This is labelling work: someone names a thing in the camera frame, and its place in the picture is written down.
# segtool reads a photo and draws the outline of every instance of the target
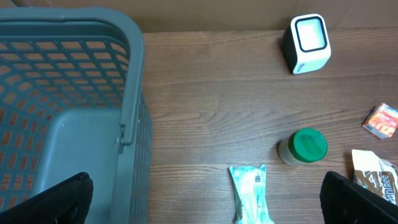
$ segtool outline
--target green lid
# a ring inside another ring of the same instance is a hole
[[[303,128],[289,137],[289,151],[299,161],[315,162],[324,158],[328,143],[319,131]]]

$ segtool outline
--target plastic wrapper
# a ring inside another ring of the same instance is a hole
[[[398,167],[372,151],[353,149],[354,182],[397,205]]]
[[[234,182],[235,224],[274,224],[266,203],[266,166],[229,168]]]

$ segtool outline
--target gray basket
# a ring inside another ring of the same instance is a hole
[[[0,9],[0,210],[87,172],[86,223],[146,223],[143,61],[142,34],[120,12]]]

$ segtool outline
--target black object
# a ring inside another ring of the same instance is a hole
[[[0,223],[84,224],[92,197],[93,181],[81,172],[0,213]]]
[[[325,224],[398,224],[398,207],[336,172],[326,173],[321,188]]]
[[[282,53],[285,57],[287,66],[290,72],[293,73],[294,67],[297,64],[297,52],[294,45],[292,28],[290,26],[288,26],[288,28],[285,30],[281,45]]]

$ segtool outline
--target small box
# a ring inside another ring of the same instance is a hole
[[[293,74],[321,69],[331,55],[322,16],[309,14],[295,17],[285,30],[282,51]]]
[[[398,111],[385,103],[375,107],[362,124],[366,130],[380,139],[391,138],[397,129]]]

